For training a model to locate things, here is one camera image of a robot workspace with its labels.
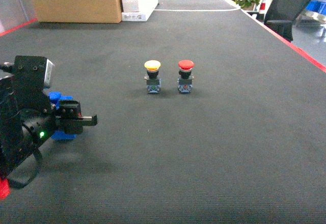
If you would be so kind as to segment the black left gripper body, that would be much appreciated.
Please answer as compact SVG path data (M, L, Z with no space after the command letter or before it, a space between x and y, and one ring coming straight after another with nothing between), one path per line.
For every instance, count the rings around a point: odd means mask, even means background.
M97 115L83 117L81 104L75 100L60 100L59 106L51 103L44 111L25 109L21 119L23 136L33 143L49 138L72 140L83 133L84 127L97 125Z

